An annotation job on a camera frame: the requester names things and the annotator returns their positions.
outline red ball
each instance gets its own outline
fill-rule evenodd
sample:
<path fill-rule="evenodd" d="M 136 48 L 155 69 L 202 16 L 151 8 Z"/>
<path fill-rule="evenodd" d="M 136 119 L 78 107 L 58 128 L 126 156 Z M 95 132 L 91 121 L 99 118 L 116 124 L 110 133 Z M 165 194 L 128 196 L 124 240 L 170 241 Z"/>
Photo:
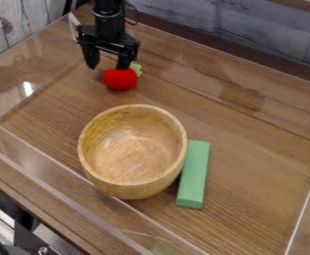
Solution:
<path fill-rule="evenodd" d="M 132 69 L 107 70 L 103 77 L 106 85 L 112 90 L 116 90 L 116 91 L 124 91 L 124 90 L 132 89 L 136 86 L 138 79 L 139 79 L 138 74 L 135 70 Z"/>

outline gray wall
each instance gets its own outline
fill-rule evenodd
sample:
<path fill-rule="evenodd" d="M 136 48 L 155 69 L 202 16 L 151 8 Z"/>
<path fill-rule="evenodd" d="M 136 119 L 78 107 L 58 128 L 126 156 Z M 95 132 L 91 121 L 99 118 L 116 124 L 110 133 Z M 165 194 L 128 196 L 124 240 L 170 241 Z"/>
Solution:
<path fill-rule="evenodd" d="M 62 17 L 66 1 L 0 0 L 0 52 Z"/>
<path fill-rule="evenodd" d="M 310 64 L 310 13 L 266 0 L 131 0 L 140 11 Z"/>

